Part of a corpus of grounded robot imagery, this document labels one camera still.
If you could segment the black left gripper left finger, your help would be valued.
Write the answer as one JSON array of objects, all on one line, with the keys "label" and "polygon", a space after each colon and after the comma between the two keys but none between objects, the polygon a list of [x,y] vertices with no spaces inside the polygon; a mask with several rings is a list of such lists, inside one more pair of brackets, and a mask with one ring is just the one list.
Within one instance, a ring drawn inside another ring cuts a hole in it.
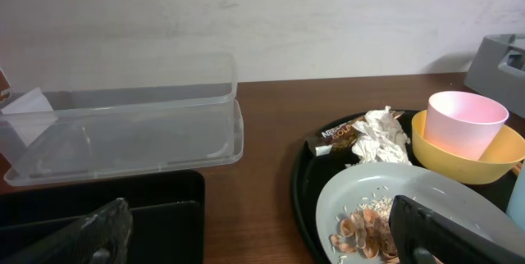
[{"label": "black left gripper left finger", "polygon": [[117,198],[49,236],[1,260],[11,264],[127,262],[133,216]]}]

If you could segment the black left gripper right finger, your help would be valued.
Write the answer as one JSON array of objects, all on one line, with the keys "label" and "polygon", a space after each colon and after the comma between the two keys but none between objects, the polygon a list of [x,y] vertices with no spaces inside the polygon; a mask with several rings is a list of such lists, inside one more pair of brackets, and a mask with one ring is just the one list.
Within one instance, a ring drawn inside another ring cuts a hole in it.
[{"label": "black left gripper right finger", "polygon": [[389,227],[401,264],[521,264],[524,257],[492,243],[404,195],[394,197]]}]

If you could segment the light blue cup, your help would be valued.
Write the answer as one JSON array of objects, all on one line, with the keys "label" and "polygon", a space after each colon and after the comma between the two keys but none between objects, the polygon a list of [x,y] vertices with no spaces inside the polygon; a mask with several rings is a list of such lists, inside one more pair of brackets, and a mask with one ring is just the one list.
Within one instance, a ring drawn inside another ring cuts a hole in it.
[{"label": "light blue cup", "polygon": [[519,174],[517,175],[514,184],[513,192],[511,193],[506,214],[511,218],[522,230],[525,228],[524,218],[524,203],[525,203],[525,179],[524,179],[524,163],[522,163]]}]

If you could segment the white tissue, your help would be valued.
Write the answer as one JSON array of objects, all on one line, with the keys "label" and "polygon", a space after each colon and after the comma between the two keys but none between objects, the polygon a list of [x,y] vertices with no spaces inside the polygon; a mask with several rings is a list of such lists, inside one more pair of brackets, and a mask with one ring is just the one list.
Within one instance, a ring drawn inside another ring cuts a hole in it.
[{"label": "white tissue", "polygon": [[356,121],[352,128],[358,137],[351,150],[358,157],[358,164],[390,162],[411,165],[406,146],[410,138],[401,127],[398,118],[402,112],[390,106],[382,110],[372,110]]}]

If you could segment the pink cup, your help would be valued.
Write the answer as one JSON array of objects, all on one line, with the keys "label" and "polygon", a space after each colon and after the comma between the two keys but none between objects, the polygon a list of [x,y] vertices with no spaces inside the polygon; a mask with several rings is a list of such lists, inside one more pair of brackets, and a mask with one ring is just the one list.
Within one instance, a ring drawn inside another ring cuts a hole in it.
[{"label": "pink cup", "polygon": [[477,160],[508,118],[507,108],[479,94],[434,93],[428,99],[423,138],[446,152]]}]

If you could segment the gold coffee sachet wrapper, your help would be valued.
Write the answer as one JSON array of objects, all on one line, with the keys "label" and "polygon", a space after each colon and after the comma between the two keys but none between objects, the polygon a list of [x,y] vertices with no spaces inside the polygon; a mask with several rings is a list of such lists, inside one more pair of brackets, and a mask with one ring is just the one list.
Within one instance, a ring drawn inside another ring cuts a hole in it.
[{"label": "gold coffee sachet wrapper", "polygon": [[364,115],[310,137],[307,143],[313,155],[320,157],[329,153],[345,152],[347,150],[352,152],[351,148],[358,137],[358,131],[352,128],[352,124],[356,121],[362,121]]}]

